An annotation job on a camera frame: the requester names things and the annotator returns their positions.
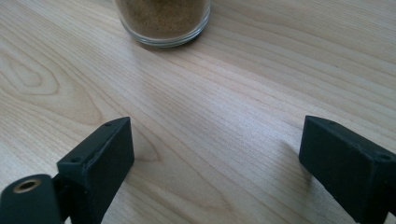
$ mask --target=light wood surface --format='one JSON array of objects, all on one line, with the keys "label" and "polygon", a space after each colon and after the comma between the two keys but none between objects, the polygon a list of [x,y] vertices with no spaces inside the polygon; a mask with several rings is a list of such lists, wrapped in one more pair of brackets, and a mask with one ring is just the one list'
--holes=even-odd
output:
[{"label": "light wood surface", "polygon": [[130,116],[103,223],[354,223],[298,162],[305,115],[396,152],[396,1],[215,0],[174,49],[109,0],[0,1],[0,189]]}]

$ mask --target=wooden table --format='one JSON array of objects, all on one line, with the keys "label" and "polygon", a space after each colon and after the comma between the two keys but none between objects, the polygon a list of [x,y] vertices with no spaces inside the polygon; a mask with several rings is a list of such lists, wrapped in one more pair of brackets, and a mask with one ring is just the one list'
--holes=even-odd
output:
[{"label": "wooden table", "polygon": [[0,54],[0,189],[131,117],[103,223],[354,223],[298,161],[304,116],[396,152],[394,0],[214,0],[174,49],[109,0],[2,0]]}]

